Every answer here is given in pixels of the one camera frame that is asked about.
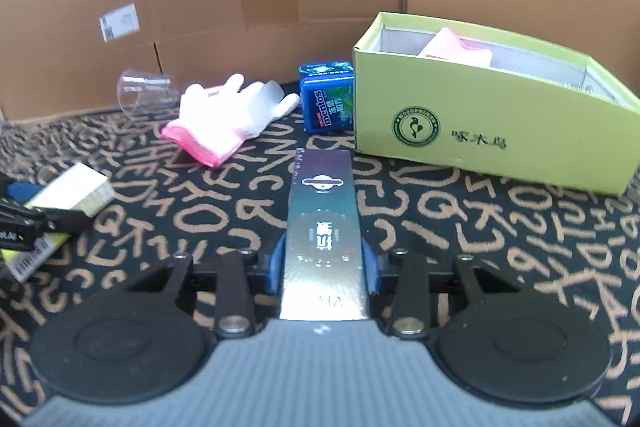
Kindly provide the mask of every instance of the clear plastic cup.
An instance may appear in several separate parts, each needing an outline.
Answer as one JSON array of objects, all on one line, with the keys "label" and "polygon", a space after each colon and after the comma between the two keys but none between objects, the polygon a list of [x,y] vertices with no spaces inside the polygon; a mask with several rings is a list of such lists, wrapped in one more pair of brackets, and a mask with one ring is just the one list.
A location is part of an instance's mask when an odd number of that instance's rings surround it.
[{"label": "clear plastic cup", "polygon": [[172,107],[180,93],[170,76],[127,70],[118,79],[118,103],[123,112]]}]

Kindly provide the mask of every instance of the white label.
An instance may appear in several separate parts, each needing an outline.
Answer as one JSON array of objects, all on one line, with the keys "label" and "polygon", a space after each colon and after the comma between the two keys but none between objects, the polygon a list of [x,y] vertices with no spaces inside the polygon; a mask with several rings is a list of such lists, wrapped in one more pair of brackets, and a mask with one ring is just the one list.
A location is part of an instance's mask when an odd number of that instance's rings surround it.
[{"label": "white label", "polygon": [[119,39],[140,29],[136,5],[129,4],[100,17],[100,29],[105,42]]},{"label": "white label", "polygon": [[31,277],[31,274],[47,260],[47,257],[49,257],[56,248],[57,245],[50,241],[46,235],[43,235],[36,239],[33,251],[22,252],[12,260],[7,261],[6,267],[16,280],[24,283]]}]

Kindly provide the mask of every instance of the glove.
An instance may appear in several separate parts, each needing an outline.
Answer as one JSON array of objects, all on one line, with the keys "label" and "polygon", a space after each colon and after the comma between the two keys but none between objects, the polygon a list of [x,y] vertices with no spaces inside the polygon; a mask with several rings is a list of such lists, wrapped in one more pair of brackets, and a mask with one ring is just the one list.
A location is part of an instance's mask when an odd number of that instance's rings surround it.
[{"label": "glove", "polygon": [[286,116],[300,103],[297,94],[284,96],[273,81],[254,82],[243,90],[244,76],[233,74],[220,87],[189,86],[180,99],[177,120],[161,136],[185,149],[204,165],[218,167],[245,140],[255,138],[272,121]]}]

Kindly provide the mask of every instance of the green box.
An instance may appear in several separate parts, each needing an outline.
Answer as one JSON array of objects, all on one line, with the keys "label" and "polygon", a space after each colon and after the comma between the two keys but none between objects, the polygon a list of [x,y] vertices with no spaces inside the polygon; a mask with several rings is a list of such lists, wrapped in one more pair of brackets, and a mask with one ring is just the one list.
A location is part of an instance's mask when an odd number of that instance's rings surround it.
[{"label": "green box", "polygon": [[[443,27],[490,68],[416,55]],[[380,13],[354,47],[359,152],[594,192],[640,161],[640,100],[587,55],[495,28]]]}]

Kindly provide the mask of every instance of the gray ribbed surface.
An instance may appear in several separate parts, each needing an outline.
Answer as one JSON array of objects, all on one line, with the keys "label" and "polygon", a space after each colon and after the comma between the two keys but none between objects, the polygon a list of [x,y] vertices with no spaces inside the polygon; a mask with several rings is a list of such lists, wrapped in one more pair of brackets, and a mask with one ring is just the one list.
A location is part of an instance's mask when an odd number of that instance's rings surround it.
[{"label": "gray ribbed surface", "polygon": [[180,389],[126,407],[54,398],[25,427],[612,427],[589,402],[521,411],[480,400],[437,368],[420,344],[372,321],[270,321],[226,341]]}]

